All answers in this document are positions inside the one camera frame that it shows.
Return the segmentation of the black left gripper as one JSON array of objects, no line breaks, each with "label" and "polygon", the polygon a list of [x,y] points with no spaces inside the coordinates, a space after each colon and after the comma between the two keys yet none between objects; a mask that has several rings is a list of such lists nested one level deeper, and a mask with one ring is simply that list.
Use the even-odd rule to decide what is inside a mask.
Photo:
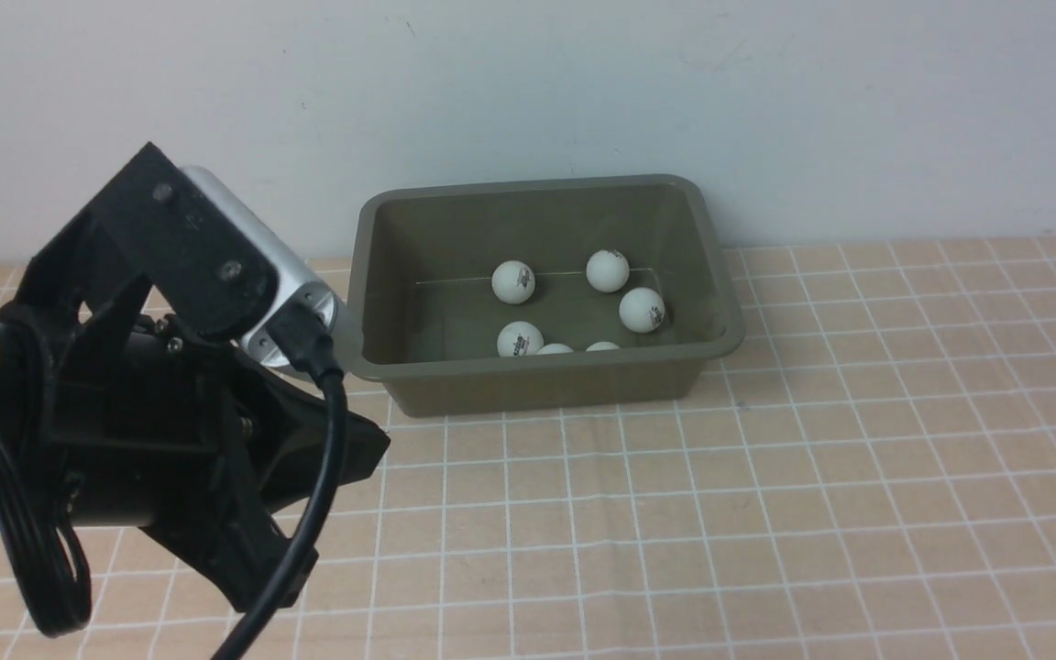
[{"label": "black left gripper", "polygon": [[[264,367],[238,372],[234,400],[210,401],[232,393],[237,364],[233,346],[203,341],[176,316],[139,316],[130,327],[87,322],[56,367],[46,448],[72,523],[143,526],[232,609],[248,611],[291,547],[269,512],[312,497],[327,408]],[[194,499],[163,513],[227,439],[246,440],[267,507]],[[372,477],[391,439],[348,411],[344,446],[346,486]]]}]

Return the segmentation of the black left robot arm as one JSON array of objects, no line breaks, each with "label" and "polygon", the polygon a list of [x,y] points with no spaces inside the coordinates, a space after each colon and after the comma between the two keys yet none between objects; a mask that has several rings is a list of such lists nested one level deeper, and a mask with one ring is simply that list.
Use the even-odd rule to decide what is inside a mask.
[{"label": "black left robot arm", "polygon": [[367,479],[391,444],[334,386],[325,402],[173,317],[0,322],[0,538],[38,629],[91,615],[79,527],[139,529],[235,611],[298,545],[274,601],[293,605],[320,526],[287,535],[276,513],[317,499],[326,461],[340,485]]}]

